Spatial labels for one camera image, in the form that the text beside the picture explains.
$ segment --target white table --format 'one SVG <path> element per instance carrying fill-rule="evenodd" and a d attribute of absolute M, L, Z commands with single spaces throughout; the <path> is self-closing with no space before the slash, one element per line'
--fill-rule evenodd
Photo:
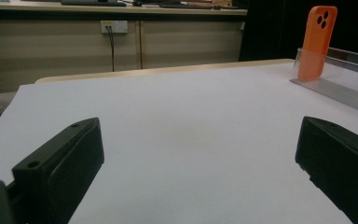
<path fill-rule="evenodd" d="M 21 86 L 0 118 L 0 179 L 98 117 L 105 164 L 71 223 L 351 223 L 295 153 L 304 116 L 358 133 L 358 110 L 289 82 L 292 66 Z"/>

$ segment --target orange phone case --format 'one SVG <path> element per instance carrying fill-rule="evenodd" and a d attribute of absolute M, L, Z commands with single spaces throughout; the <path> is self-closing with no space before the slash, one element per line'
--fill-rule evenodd
<path fill-rule="evenodd" d="M 320 6 L 310 10 L 298 69 L 299 80 L 314 80 L 322 75 L 324 56 L 328 51 L 336 17 L 336 7 Z"/>

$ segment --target beige wall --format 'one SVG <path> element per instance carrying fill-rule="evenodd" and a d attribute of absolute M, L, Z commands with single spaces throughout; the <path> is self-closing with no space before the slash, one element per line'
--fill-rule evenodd
<path fill-rule="evenodd" d="M 240 22 L 129 21 L 114 34 L 116 71 L 236 62 Z M 0 92 L 41 77 L 110 72 L 99 21 L 0 21 Z"/>

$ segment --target cable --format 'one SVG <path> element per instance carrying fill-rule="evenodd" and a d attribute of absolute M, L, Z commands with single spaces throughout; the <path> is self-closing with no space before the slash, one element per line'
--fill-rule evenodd
<path fill-rule="evenodd" d="M 105 26 L 107 33 L 109 34 L 110 48 L 112 49 L 112 72 L 115 71 L 115 43 L 113 42 L 113 31 L 112 27 Z"/>

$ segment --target electrical socket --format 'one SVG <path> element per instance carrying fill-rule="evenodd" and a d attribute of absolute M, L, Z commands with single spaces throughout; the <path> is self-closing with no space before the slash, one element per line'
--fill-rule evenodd
<path fill-rule="evenodd" d="M 107 27 L 112 29 L 112 33 L 115 32 L 115 22 L 114 21 L 101 21 L 101 31 L 103 34 L 107 34 L 108 30 Z"/>
<path fill-rule="evenodd" d="M 107 34 L 107 27 L 112 29 L 112 33 L 127 33 L 128 22 L 127 21 L 101 21 L 101 31 L 103 34 Z"/>

